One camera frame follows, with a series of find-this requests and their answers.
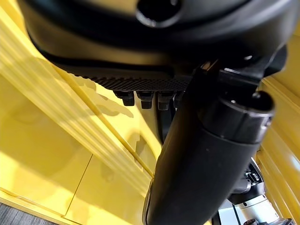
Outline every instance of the black cable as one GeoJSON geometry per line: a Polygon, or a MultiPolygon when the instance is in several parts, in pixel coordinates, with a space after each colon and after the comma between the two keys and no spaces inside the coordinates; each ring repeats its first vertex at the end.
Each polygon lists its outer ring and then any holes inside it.
{"type": "Polygon", "coordinates": [[[236,211],[235,205],[232,204],[232,207],[233,207],[233,210],[234,210],[234,213],[235,213],[235,217],[236,217],[236,219],[238,220],[238,224],[240,225],[240,218],[239,218],[238,213],[237,213],[237,211],[236,211]]]}

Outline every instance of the vent grille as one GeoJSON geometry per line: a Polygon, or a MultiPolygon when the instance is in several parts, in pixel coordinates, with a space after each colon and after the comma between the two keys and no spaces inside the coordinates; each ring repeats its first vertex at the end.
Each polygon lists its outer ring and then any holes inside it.
{"type": "Polygon", "coordinates": [[[183,91],[188,87],[191,77],[185,79],[107,79],[94,77],[90,79],[110,90],[183,91]]]}

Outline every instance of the black cylindrical handle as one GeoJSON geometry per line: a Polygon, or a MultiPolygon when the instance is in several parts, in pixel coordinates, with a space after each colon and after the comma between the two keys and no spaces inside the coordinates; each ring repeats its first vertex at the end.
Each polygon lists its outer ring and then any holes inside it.
{"type": "Polygon", "coordinates": [[[145,225],[204,224],[242,177],[268,125],[264,120],[273,115],[271,98],[261,102],[261,114],[256,114],[256,104],[241,110],[241,99],[239,106],[228,106],[222,98],[207,104],[207,95],[198,101],[197,96],[213,90],[209,81],[199,84],[190,84],[158,158],[143,212],[145,225]],[[254,117],[234,121],[234,115],[251,116],[251,112],[254,117]],[[228,119],[236,126],[230,127],[228,119]]]}

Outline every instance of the white component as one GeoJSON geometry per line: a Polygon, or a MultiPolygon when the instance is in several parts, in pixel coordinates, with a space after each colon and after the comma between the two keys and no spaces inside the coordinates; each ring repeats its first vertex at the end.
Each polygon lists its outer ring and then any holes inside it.
{"type": "Polygon", "coordinates": [[[238,207],[246,220],[256,219],[258,223],[272,223],[279,219],[279,215],[265,195],[243,202],[238,207]]]}

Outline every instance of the yellow surface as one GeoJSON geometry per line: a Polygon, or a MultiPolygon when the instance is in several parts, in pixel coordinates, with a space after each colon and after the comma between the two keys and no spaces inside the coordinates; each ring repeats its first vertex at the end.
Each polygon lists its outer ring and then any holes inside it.
{"type": "Polygon", "coordinates": [[[300,37],[288,44],[286,70],[263,81],[276,102],[276,115],[257,153],[267,196],[280,216],[300,224],[300,37]]]}
{"type": "MultiPolygon", "coordinates": [[[[95,114],[95,110],[91,110],[91,106],[86,104],[89,96],[78,95],[74,91],[80,90],[78,85],[69,86],[65,78],[74,76],[55,70],[43,59],[4,7],[5,4],[0,8],[2,76],[83,147],[112,169],[122,171],[122,176],[132,187],[145,196],[150,176],[137,162],[138,159],[128,153],[135,150],[123,141],[126,137],[113,130],[108,121],[100,119],[102,112],[95,114]]],[[[138,116],[141,115],[136,114],[134,120],[139,120],[138,116]]],[[[127,123],[121,125],[127,127],[128,134],[132,133],[127,123]]],[[[152,142],[159,145],[156,139],[152,139],[152,142]]]]}
{"type": "Polygon", "coordinates": [[[78,225],[72,221],[69,221],[56,213],[49,212],[48,210],[42,209],[40,206],[28,203],[19,197],[8,195],[0,191],[0,202],[24,212],[30,213],[34,216],[52,221],[59,225],[78,225]]]}
{"type": "Polygon", "coordinates": [[[89,101],[85,101],[86,104],[91,109],[95,109],[93,112],[110,128],[120,142],[127,149],[137,153],[154,173],[161,151],[154,110],[156,106],[153,105],[151,110],[143,110],[141,101],[135,95],[135,106],[124,107],[122,100],[116,98],[112,91],[89,79],[67,76],[66,81],[71,87],[74,85],[72,81],[75,81],[75,85],[82,90],[82,92],[75,90],[76,93],[79,96],[83,94],[88,96],[89,101]]]}
{"type": "Polygon", "coordinates": [[[141,225],[143,203],[118,172],[93,156],[66,218],[84,225],[141,225]]]}
{"type": "Polygon", "coordinates": [[[0,76],[0,189],[65,215],[91,157],[0,76]]]}

